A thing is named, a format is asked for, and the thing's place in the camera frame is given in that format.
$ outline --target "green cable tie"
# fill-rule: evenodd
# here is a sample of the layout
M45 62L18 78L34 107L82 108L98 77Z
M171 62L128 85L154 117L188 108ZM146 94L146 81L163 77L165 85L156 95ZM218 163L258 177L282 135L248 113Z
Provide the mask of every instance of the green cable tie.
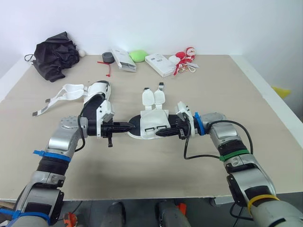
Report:
M219 160L220 161L226 161L227 159L231 158L231 157L234 157L234 156L237 156L237 155L243 155L243 154L249 154L249 151L248 150L237 150L237 151L234 151L228 155L224 155L224 156L220 156Z

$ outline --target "black fabric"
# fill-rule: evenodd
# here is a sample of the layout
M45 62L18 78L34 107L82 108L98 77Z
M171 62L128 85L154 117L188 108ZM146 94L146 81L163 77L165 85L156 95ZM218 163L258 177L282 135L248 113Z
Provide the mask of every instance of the black fabric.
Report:
M55 82L64 78L63 69L71 68L79 61L79 53L66 32L37 44L33 65L44 79Z

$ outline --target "white strap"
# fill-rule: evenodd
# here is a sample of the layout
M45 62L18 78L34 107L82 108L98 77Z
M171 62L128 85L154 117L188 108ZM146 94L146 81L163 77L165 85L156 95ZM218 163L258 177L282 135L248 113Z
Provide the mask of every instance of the white strap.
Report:
M81 98L84 95L84 89L85 87L83 84L65 84L54 98L49 98L45 101L46 106L43 109L33 112L33 116L39 116L43 114L57 101L75 100Z

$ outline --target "red string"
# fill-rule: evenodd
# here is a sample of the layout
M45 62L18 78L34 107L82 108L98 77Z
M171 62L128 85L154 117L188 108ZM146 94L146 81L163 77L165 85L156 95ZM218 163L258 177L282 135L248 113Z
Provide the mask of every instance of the red string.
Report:
M97 63L108 65L109 72L108 72L108 74L106 74L106 76L107 76L107 77L110 77L110 64L109 64L109 63L106 63L106 62L102 62L102 61L98 61Z
M179 69L179 63L176 65L176 70L175 70L175 72L174 72L174 76L177 74L178 69Z

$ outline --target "white package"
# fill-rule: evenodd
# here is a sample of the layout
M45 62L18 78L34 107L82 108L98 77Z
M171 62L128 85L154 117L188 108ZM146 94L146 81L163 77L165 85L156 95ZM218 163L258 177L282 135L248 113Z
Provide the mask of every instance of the white package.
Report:
M128 52L118 47L113 47L111 49L111 53L113 54L113 57L117 62L119 69L130 72L136 72L137 66L129 56Z
M162 77L173 75L176 70L176 66L159 53L146 56L145 61Z

